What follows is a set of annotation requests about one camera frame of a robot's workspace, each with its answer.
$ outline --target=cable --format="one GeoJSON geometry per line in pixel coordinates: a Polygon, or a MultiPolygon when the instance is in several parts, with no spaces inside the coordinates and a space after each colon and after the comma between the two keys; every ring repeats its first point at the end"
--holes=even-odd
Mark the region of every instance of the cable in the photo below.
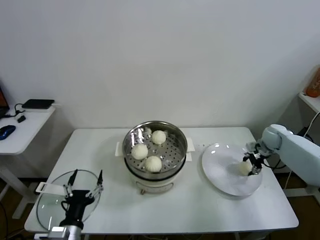
{"type": "MultiPolygon", "coordinates": [[[[316,118],[319,116],[319,114],[320,114],[320,111],[317,112],[317,113],[314,115],[314,117],[312,118],[312,120],[311,120],[311,122],[310,122],[310,124],[309,124],[309,127],[307,128],[306,132],[305,132],[304,135],[303,135],[303,138],[306,137],[306,135],[307,135],[307,133],[309,132],[312,124],[314,123],[314,121],[316,120],[316,118]]],[[[289,176],[288,176],[288,178],[286,179],[286,182],[285,182],[285,185],[284,185],[284,189],[286,189],[287,186],[288,186],[288,182],[289,182],[289,178],[290,178],[291,174],[292,174],[292,170],[290,171],[289,176]]]]}
{"type": "Polygon", "coordinates": [[[24,113],[26,110],[20,111],[20,110],[17,109],[17,106],[19,106],[19,105],[23,105],[23,104],[22,103],[17,103],[16,105],[14,105],[14,115],[6,114],[6,115],[3,116],[3,118],[14,118],[18,114],[24,113]]]}
{"type": "Polygon", "coordinates": [[[7,217],[6,209],[1,202],[0,202],[0,206],[3,209],[3,213],[5,216],[5,239],[8,240],[8,217],[7,217]]]}
{"type": "Polygon", "coordinates": [[[272,167],[272,166],[268,166],[267,164],[265,164],[264,162],[262,162],[263,165],[265,165],[267,168],[270,168],[272,170],[275,170],[275,169],[283,169],[285,168],[287,165],[284,165],[284,166],[281,166],[281,167],[272,167]]]}
{"type": "Polygon", "coordinates": [[[142,235],[142,236],[144,236],[146,239],[149,239],[149,240],[163,240],[162,238],[148,237],[146,235],[142,235]]]}
{"type": "Polygon", "coordinates": [[[17,111],[17,106],[19,106],[19,105],[23,105],[22,103],[17,103],[16,105],[14,105],[14,110],[15,111],[17,111]]]}
{"type": "MultiPolygon", "coordinates": [[[[198,237],[196,240],[200,240],[203,236],[204,236],[204,235],[203,235],[203,234],[201,234],[201,236],[200,236],[200,237],[198,237]]],[[[190,238],[186,237],[185,235],[182,235],[182,237],[184,237],[186,240],[192,240],[192,239],[190,239],[190,238]]]]}
{"type": "Polygon", "coordinates": [[[291,174],[292,174],[292,171],[290,171],[289,176],[288,176],[288,178],[286,179],[286,182],[285,182],[285,185],[284,185],[284,189],[286,189],[287,186],[288,186],[288,182],[289,182],[289,178],[290,178],[291,174]]]}
{"type": "Polygon", "coordinates": [[[312,137],[310,137],[309,134],[305,135],[305,138],[308,139],[309,141],[313,142],[313,143],[315,142],[315,141],[312,139],[312,137]]]}
{"type": "Polygon", "coordinates": [[[67,201],[61,201],[61,207],[62,207],[63,210],[66,212],[66,211],[68,211],[68,207],[65,207],[64,204],[68,204],[67,201]]]}
{"type": "Polygon", "coordinates": [[[10,238],[11,240],[34,240],[34,235],[24,237],[22,234],[17,234],[14,237],[10,238]]]}
{"type": "Polygon", "coordinates": [[[14,231],[11,231],[9,234],[8,234],[8,239],[11,239],[13,238],[14,236],[16,235],[19,235],[20,233],[22,233],[23,231],[25,231],[24,228],[19,228],[19,229],[16,229],[14,231]]]}

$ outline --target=shelf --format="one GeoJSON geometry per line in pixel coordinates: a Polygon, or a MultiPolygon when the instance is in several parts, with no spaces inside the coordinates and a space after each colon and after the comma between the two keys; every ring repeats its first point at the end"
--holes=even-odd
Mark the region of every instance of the shelf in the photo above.
{"type": "Polygon", "coordinates": [[[304,101],[312,110],[316,113],[320,112],[320,96],[310,97],[307,96],[304,92],[299,93],[299,98],[304,101]]]}

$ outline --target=white plate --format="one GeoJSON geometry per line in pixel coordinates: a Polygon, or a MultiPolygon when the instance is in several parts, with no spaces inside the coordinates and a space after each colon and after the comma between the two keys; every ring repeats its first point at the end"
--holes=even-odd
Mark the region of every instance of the white plate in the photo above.
{"type": "Polygon", "coordinates": [[[249,196],[262,182],[258,175],[242,176],[238,164],[242,162],[245,148],[237,145],[216,143],[209,146],[202,155],[205,175],[218,189],[234,196],[249,196]]]}

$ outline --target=laptop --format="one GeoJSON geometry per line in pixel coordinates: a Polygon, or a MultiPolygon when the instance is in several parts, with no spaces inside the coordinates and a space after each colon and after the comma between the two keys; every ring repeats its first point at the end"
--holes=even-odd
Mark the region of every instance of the laptop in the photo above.
{"type": "Polygon", "coordinates": [[[0,88],[0,119],[2,119],[4,115],[6,115],[9,109],[10,108],[8,102],[0,88]]]}

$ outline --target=orange bottle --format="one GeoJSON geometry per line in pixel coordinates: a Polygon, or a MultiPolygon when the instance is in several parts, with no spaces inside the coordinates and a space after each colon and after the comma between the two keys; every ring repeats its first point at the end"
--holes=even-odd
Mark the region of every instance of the orange bottle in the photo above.
{"type": "Polygon", "coordinates": [[[310,82],[305,93],[312,98],[320,96],[320,68],[316,71],[314,78],[310,82]]]}

